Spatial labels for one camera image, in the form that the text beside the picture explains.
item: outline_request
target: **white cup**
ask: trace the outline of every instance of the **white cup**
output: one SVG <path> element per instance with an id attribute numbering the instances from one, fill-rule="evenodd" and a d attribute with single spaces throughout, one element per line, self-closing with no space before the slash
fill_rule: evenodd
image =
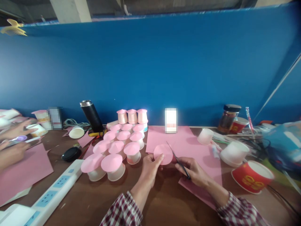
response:
<path id="1" fill-rule="evenodd" d="M 220 158 L 228 165 L 238 167 L 249 152 L 249 148 L 241 142 L 232 141 L 220 153 Z"/>
<path id="2" fill-rule="evenodd" d="M 48 131 L 45 130 L 40 124 L 29 125 L 26 127 L 26 129 L 38 129 L 37 131 L 30 133 L 33 137 L 40 137 L 48 133 Z"/>
<path id="3" fill-rule="evenodd" d="M 69 132 L 69 136 L 72 139 L 81 138 L 85 134 L 84 129 L 81 126 L 74 126 L 72 130 Z"/>
<path id="4" fill-rule="evenodd" d="M 202 129 L 198 136 L 198 141 L 203 145 L 209 145 L 212 141 L 213 131 L 207 128 Z"/>

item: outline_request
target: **pink paper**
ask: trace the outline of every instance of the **pink paper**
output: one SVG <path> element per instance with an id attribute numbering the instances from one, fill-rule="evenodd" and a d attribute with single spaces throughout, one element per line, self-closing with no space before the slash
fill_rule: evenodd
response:
<path id="1" fill-rule="evenodd" d="M 88 147 L 88 150 L 86 151 L 86 153 L 85 153 L 83 159 L 86 159 L 86 158 L 88 158 L 90 155 L 94 154 L 93 148 L 94 148 L 94 147 L 93 147 L 92 145 L 90 145 L 90 146 Z"/>
<path id="2" fill-rule="evenodd" d="M 149 126 L 146 152 L 153 153 L 157 145 L 166 144 L 166 141 L 177 157 L 194 158 L 209 176 L 222 185 L 220 160 L 214 158 L 210 146 L 201 145 L 198 142 L 188 126 L 179 126 L 177 133 L 165 133 L 163 126 Z M 195 188 L 193 183 L 182 180 L 179 183 L 210 207 L 214 206 L 213 200 L 208 198 L 209 194 Z"/>
<path id="3" fill-rule="evenodd" d="M 91 140 L 93 140 L 95 137 L 89 137 L 89 131 L 86 132 L 86 134 L 77 140 L 79 145 L 83 148 L 86 146 Z"/>
<path id="4" fill-rule="evenodd" d="M 23 160 L 0 174 L 0 206 L 52 172 L 53 168 L 43 144 L 28 149 Z"/>
<path id="5" fill-rule="evenodd" d="M 65 136 L 68 136 L 69 135 L 69 132 L 72 130 L 72 126 L 68 127 L 67 129 L 64 129 L 67 131 L 67 133 L 65 133 L 62 137 L 65 137 Z"/>

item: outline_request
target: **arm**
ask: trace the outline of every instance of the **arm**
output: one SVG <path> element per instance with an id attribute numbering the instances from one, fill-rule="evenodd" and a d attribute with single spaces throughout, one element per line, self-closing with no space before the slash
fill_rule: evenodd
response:
<path id="1" fill-rule="evenodd" d="M 108 210 L 100 226 L 141 225 L 142 211 L 151 188 L 154 186 L 157 170 L 164 155 L 155 161 L 153 154 L 143 159 L 142 172 L 138 182 L 126 195 L 121 194 Z"/>
<path id="2" fill-rule="evenodd" d="M 192 182 L 204 188 L 214 199 L 217 213 L 226 225 L 269 225 L 251 203 L 243 198 L 236 198 L 231 192 L 216 183 L 195 159 L 182 157 L 179 158 L 179 161 L 186 166 Z M 179 164 L 176 164 L 176 168 L 186 175 Z"/>

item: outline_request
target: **person's right hand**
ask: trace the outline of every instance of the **person's right hand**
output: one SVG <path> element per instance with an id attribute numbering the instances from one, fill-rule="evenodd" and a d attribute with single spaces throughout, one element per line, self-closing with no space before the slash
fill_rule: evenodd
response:
<path id="1" fill-rule="evenodd" d="M 30 144 L 20 142 L 3 150 L 8 144 L 9 142 L 4 142 L 0 145 L 0 171 L 21 161 L 25 151 L 30 147 Z"/>
<path id="2" fill-rule="evenodd" d="M 187 170 L 192 182 L 202 188 L 206 188 L 213 179 L 202 169 L 202 167 L 193 158 L 180 157 L 178 160 Z M 185 177 L 186 173 L 183 168 L 177 163 L 176 169 L 180 171 Z"/>

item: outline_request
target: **red cup with yellow text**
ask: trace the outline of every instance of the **red cup with yellow text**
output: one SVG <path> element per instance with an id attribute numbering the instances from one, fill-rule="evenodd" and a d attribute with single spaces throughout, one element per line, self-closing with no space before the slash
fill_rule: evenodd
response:
<path id="1" fill-rule="evenodd" d="M 247 119 L 237 117 L 237 119 L 234 120 L 231 126 L 230 133 L 234 133 L 234 134 L 240 133 L 242 129 L 245 128 L 248 124 L 249 121 Z"/>
<path id="2" fill-rule="evenodd" d="M 260 194 L 262 189 L 275 178 L 268 168 L 255 161 L 246 162 L 232 170 L 231 174 L 239 186 L 256 195 Z"/>

